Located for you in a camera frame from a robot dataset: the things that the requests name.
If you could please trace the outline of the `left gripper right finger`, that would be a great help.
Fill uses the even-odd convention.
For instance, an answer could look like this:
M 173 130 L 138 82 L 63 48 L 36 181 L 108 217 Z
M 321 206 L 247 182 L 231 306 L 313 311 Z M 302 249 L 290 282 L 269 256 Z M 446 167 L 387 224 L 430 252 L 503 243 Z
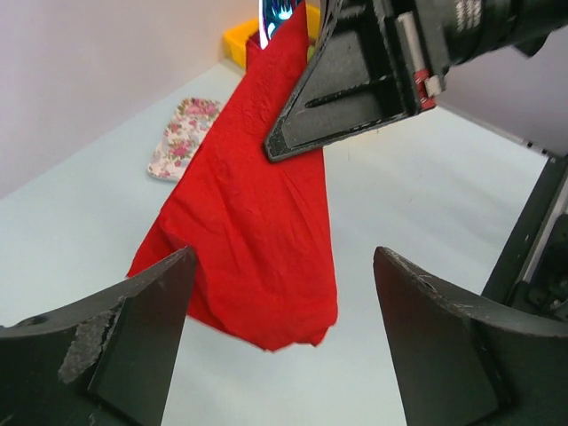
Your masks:
M 567 326 L 498 304 L 395 251 L 375 286 L 406 423 L 565 425 Z

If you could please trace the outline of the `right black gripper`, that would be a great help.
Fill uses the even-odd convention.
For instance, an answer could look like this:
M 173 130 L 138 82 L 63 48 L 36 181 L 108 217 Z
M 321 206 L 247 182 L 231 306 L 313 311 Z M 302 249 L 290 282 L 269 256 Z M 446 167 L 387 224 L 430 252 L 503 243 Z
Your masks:
M 264 142 L 272 162 L 436 106 L 451 65 L 435 1 L 326 1 L 315 52 Z

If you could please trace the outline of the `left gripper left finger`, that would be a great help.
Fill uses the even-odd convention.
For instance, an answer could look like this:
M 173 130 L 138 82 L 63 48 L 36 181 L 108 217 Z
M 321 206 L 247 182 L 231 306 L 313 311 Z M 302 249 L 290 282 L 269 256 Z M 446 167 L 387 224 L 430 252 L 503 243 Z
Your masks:
M 1 329 L 3 425 L 159 425 L 196 257 L 183 248 L 75 303 Z

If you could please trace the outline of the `iridescent knife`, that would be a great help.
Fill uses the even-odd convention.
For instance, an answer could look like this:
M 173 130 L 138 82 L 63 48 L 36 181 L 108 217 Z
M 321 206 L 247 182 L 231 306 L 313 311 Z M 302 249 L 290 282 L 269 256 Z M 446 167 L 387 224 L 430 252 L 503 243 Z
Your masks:
M 303 0 L 259 0 L 259 45 L 265 49 L 282 23 L 289 20 Z

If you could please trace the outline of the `red paper napkin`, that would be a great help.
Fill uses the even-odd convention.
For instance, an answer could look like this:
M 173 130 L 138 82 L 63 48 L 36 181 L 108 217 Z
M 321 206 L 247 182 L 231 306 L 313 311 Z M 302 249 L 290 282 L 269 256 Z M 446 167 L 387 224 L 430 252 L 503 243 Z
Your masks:
M 248 68 L 129 270 L 192 248 L 188 314 L 266 351 L 318 345 L 338 316 L 323 153 L 272 163 L 263 148 L 308 44 L 299 6 Z

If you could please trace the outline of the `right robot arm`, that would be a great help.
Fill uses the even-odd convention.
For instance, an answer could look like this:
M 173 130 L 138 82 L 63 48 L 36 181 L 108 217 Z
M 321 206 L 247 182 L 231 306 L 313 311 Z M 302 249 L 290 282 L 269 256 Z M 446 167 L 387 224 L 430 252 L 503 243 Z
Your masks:
M 287 158 L 432 109 L 452 67 L 505 47 L 531 57 L 564 1 L 325 1 L 319 39 L 264 142 Z

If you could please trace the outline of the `yellow plastic tray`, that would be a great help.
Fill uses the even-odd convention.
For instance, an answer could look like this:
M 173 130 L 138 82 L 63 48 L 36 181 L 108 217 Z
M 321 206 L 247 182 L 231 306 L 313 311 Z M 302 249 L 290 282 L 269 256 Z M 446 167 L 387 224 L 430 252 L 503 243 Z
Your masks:
M 320 31 L 320 8 L 306 5 L 307 32 L 310 37 L 312 53 Z M 248 20 L 233 28 L 227 29 L 222 37 L 224 55 L 238 67 L 247 70 L 255 56 L 261 51 L 258 18 Z

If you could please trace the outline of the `floral cloth mat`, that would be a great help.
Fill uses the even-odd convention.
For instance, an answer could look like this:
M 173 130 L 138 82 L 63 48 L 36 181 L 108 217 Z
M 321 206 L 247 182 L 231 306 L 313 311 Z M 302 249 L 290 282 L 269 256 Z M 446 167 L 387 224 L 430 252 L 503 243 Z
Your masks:
M 146 169 L 148 175 L 170 182 L 183 177 L 223 106 L 212 99 L 182 99 L 154 149 Z

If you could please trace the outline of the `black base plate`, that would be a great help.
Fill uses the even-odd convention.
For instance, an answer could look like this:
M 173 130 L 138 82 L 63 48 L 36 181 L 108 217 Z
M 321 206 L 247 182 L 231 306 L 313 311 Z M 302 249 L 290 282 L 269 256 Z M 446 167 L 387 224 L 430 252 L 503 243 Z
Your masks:
M 482 291 L 519 311 L 567 321 L 567 159 L 548 158 Z

